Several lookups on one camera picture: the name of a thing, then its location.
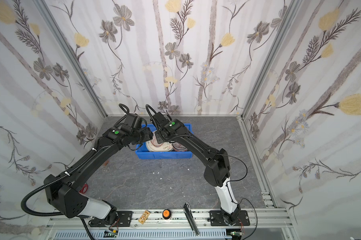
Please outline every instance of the gray marble floor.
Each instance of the gray marble floor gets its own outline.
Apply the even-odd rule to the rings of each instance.
[[[100,133],[119,119],[107,117]],[[247,167],[246,178],[231,182],[237,200],[251,201],[255,208],[264,208],[261,190],[247,148],[235,117],[178,117],[191,123],[193,133],[209,145],[224,148],[229,155],[242,159]],[[245,166],[230,159],[231,179],[240,179]],[[139,159],[124,148],[100,167],[87,181],[86,195],[104,199],[118,209],[181,209],[185,202],[193,209],[220,208],[218,195],[203,177],[204,165],[195,156],[191,159]],[[243,200],[242,208],[251,208]]]

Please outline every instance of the red wire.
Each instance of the red wire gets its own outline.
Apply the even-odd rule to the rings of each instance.
[[[242,228],[243,228],[243,223],[242,223],[242,221],[240,220],[240,218],[238,218],[239,219],[239,222],[240,222],[240,230],[242,230]]]
[[[112,228],[113,226],[115,226],[115,224],[117,224],[117,223],[119,222],[119,220],[120,220],[120,218],[116,221],[116,223],[112,224],[112,225],[109,227],[109,229]]]

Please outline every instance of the gray flower pattern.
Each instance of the gray flower pattern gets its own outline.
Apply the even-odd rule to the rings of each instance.
[[[186,65],[188,68],[192,68],[192,65],[194,65],[194,63],[190,62],[190,54],[181,54],[179,61],[182,62],[182,68],[184,68]]]
[[[166,52],[164,53],[164,55],[168,56],[170,59],[174,59],[174,57],[179,57],[180,56],[180,51],[177,51],[177,43],[168,43],[165,46],[166,48]]]
[[[163,111],[163,109],[167,109],[168,103],[166,101],[159,101],[159,107],[158,109],[160,109],[161,111]]]
[[[289,104],[293,104],[296,103],[296,94],[299,94],[299,90],[300,90],[300,85],[298,85],[296,82],[294,82],[293,84],[291,84],[288,89],[290,90],[287,94],[286,94],[286,98],[290,98],[290,102]]]
[[[50,65],[46,66],[41,58],[34,61],[34,70],[39,72],[40,79],[43,79],[44,77],[46,77],[48,81],[51,79],[50,74],[53,73],[53,69]]]
[[[135,22],[130,19],[132,12],[128,7],[115,4],[114,12],[118,15],[113,17],[116,26],[123,26],[126,31],[130,31],[130,26],[134,26]]]
[[[262,40],[262,36],[268,33],[269,25],[270,23],[260,21],[258,25],[254,28],[255,32],[247,35],[247,42],[251,43],[255,40],[257,43],[260,43],[260,41]]]
[[[84,143],[84,138],[86,137],[86,134],[84,133],[83,130],[79,130],[78,134],[76,135],[76,138],[78,139],[78,141],[80,142],[80,145],[82,145]]]
[[[254,124],[253,128],[251,130],[251,133],[253,134],[254,138],[258,137],[259,132],[260,132],[260,130],[259,130],[258,125]]]
[[[282,20],[283,20],[283,16],[285,14],[287,10],[287,6],[284,5],[283,8],[281,10],[279,10],[279,18],[274,18],[272,21],[271,21],[271,27],[272,28],[279,28],[280,24],[282,23]]]
[[[64,82],[64,77],[68,78],[68,71],[63,70],[63,67],[56,63],[56,65],[53,66],[55,76],[60,77],[62,79],[62,82]]]
[[[257,118],[258,118],[258,115],[254,112],[250,117],[250,121],[255,123]]]
[[[99,34],[99,37],[102,38],[103,42],[107,42],[110,39],[113,42],[116,42],[114,34],[118,33],[118,30],[114,26],[114,23],[111,21],[104,21],[102,20],[101,29],[104,31],[103,33]]]
[[[86,127],[86,134],[88,137],[93,137],[95,135],[95,127],[91,123],[88,123]]]
[[[296,79],[296,73],[299,71],[300,64],[297,64],[296,61],[290,63],[290,68],[286,70],[286,77],[284,78],[286,81],[294,82]]]
[[[180,107],[178,105],[172,105],[168,108],[168,112],[170,114],[176,115],[180,113]]]

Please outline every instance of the floral wallpaper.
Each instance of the floral wallpaper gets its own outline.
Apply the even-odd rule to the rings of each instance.
[[[299,239],[361,239],[361,1],[303,1],[245,121]]]
[[[20,201],[90,148],[103,117],[82,89],[34,4],[0,0],[0,239],[40,238],[48,218]],[[44,192],[28,205],[53,209]]]
[[[285,0],[46,0],[108,114],[241,114]]]

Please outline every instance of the black mounting plate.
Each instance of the black mounting plate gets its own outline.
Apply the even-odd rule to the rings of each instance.
[[[239,212],[238,219],[240,219],[243,226],[250,226],[250,220],[248,219],[247,211],[241,210]],[[227,226],[227,224],[223,220],[223,214],[221,210],[211,210],[210,221],[212,227]],[[240,222],[238,221],[233,226],[240,226]]]
[[[132,218],[131,211],[117,211],[119,216],[118,227],[129,227]],[[88,223],[90,227],[106,227],[102,219],[94,218]]]

